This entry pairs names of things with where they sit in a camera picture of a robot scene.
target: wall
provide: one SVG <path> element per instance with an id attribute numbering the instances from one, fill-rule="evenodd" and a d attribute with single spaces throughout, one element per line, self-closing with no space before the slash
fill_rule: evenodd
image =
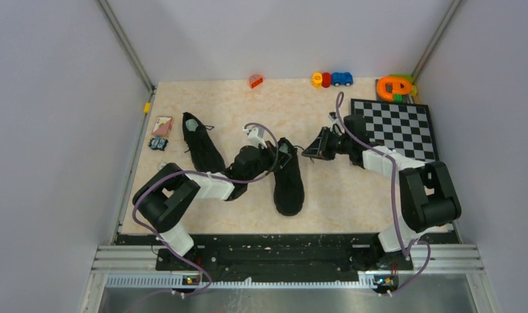
<path id="1" fill-rule="evenodd" d="M 411 73 L 451 0 L 110 0 L 157 81 Z"/>
<path id="2" fill-rule="evenodd" d="M 528 0 L 467 1 L 418 84 L 502 312 L 528 312 Z"/>
<path id="3" fill-rule="evenodd" d="M 148 98 L 94 1 L 0 1 L 0 312 L 76 312 Z"/>

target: yellow block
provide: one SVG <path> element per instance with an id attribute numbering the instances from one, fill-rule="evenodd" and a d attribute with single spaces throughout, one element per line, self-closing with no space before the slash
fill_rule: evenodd
<path id="1" fill-rule="evenodd" d="M 323 82 L 323 75 L 321 73 L 314 73 L 312 75 L 312 85 L 316 88 L 321 87 L 321 83 Z"/>

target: beige marble tabletop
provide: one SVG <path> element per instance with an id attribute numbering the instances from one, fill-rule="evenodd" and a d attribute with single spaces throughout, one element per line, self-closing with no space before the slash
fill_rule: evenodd
<path id="1" fill-rule="evenodd" d="M 194 169 L 190 154 L 184 153 L 187 145 L 181 130 L 183 112 L 191 112 L 206 125 L 215 126 L 209 131 L 210 138 L 228 166 L 239 149 L 249 144 L 242 132 L 244 124 L 262 123 L 277 139 L 287 137 L 294 145 L 307 147 L 321 127 L 330 126 L 328 113 L 334 111 L 338 92 L 345 92 L 341 112 L 348 114 L 351 98 L 375 99 L 375 79 L 354 78 L 351 87 L 328 89 L 315 89 L 308 79 L 265 80 L 255 89 L 248 87 L 247 80 L 161 82 L 132 194 L 157 172 L 161 162 Z M 147 144 L 156 118 L 161 115 L 172 116 L 175 123 L 165 151 L 153 151 Z M 235 201 L 192 202 L 181 221 L 189 233 L 365 233 L 381 231 L 392 223 L 389 178 L 351 166 L 347 155 L 337 155 L 333 161 L 316 160 L 313 164 L 299 151 L 299 161 L 305 201 L 296 216 L 286 217 L 275 210 L 275 181 L 270 175 L 250 184 L 248 191 Z M 130 199 L 121 233 L 147 233 L 132 220 L 131 213 Z"/>

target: gray floor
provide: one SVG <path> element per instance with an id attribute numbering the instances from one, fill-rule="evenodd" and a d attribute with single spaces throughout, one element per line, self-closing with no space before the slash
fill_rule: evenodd
<path id="1" fill-rule="evenodd" d="M 123 312 L 153 289 L 107 288 L 99 313 Z M 476 312 L 464 275 L 422 276 L 392 298 L 369 290 L 210 290 L 181 300 L 156 295 L 130 313 L 141 312 Z"/>

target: robotic arm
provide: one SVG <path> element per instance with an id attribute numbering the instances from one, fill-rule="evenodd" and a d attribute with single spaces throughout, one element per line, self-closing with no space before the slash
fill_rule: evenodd
<path id="1" fill-rule="evenodd" d="M 141 215 L 179 255 L 184 256 L 194 245 L 193 239 L 180 222 L 193 200 L 232 201 L 248 188 L 247 183 L 224 181 L 213 176 L 249 181 L 266 170 L 273 171 L 283 167 L 290 160 L 290 155 L 280 152 L 269 141 L 263 140 L 262 128 L 253 127 L 245 132 L 252 145 L 242 147 L 235 161 L 224 172 L 208 173 L 208 176 L 191 173 L 178 175 L 159 185 L 138 204 Z M 133 204 L 136 205 L 141 195 L 162 178 L 179 171 L 183 170 L 177 164 L 168 163 L 133 196 Z M 166 196 L 164 189 L 172 194 Z"/>
<path id="2" fill-rule="evenodd" d="M 344 118 L 346 127 L 364 143 L 375 150 L 368 150 L 341 131 L 335 112 L 330 113 L 333 126 L 323 127 L 316 140 L 302 152 L 302 156 L 321 160 L 333 160 L 336 154 L 349 155 L 353 165 L 391 177 L 392 157 L 399 170 L 396 182 L 400 186 L 402 216 L 399 229 L 404 246 L 419 239 L 423 234 L 438 226 L 452 222 L 461 215 L 461 206 L 454 190 L 446 164 L 435 161 L 425 163 L 407 158 L 389 148 L 369 141 L 362 115 L 348 115 Z M 425 187 L 432 192 L 426 193 Z M 373 263 L 383 263 L 389 252 L 401 250 L 396 228 L 391 225 L 376 235 L 371 243 Z"/>

